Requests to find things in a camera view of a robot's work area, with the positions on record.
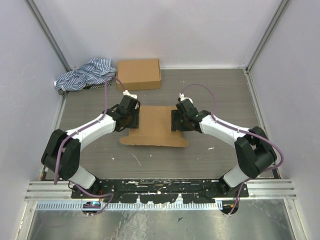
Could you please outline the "brown cardboard blanks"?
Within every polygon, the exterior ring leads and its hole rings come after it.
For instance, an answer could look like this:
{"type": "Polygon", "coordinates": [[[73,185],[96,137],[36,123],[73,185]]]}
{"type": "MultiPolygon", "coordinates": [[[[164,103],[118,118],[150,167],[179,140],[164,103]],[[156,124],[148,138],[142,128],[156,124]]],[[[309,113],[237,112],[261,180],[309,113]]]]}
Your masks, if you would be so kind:
{"type": "Polygon", "coordinates": [[[159,146],[186,148],[189,141],[180,131],[171,131],[172,110],[175,106],[142,105],[139,110],[138,128],[129,130],[120,143],[128,146],[159,146]]]}

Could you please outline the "brown cardboard box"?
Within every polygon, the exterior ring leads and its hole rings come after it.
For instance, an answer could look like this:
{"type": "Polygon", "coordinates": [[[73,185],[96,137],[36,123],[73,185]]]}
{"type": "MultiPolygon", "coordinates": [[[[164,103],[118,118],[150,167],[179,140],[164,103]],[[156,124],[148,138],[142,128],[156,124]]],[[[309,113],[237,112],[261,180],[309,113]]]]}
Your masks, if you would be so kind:
{"type": "Polygon", "coordinates": [[[158,58],[120,60],[117,63],[116,77],[129,92],[162,87],[158,58]]]}

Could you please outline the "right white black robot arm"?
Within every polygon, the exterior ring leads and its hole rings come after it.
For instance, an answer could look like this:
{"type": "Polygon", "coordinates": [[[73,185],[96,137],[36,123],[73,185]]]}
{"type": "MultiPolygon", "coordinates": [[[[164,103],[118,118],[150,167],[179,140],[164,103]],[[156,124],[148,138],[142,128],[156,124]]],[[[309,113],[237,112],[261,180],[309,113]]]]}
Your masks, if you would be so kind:
{"type": "Polygon", "coordinates": [[[232,197],[238,185],[257,178],[277,160],[271,142],[262,128],[240,127],[216,117],[213,113],[198,111],[190,98],[179,97],[171,111],[171,131],[198,132],[213,136],[232,146],[237,164],[218,180],[218,191],[232,197]]]}

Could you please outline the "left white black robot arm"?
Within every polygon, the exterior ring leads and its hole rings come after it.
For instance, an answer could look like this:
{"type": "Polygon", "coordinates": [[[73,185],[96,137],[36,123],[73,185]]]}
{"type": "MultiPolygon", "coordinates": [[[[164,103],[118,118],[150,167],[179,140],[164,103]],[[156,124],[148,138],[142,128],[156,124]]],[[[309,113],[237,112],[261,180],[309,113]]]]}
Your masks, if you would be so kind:
{"type": "Polygon", "coordinates": [[[102,192],[102,183],[95,175],[80,166],[81,151],[100,137],[137,129],[141,103],[138,97],[127,91],[119,104],[105,109],[97,118],[77,128],[52,132],[41,163],[54,172],[54,183],[58,179],[75,184],[88,198],[95,198],[102,192]]]}

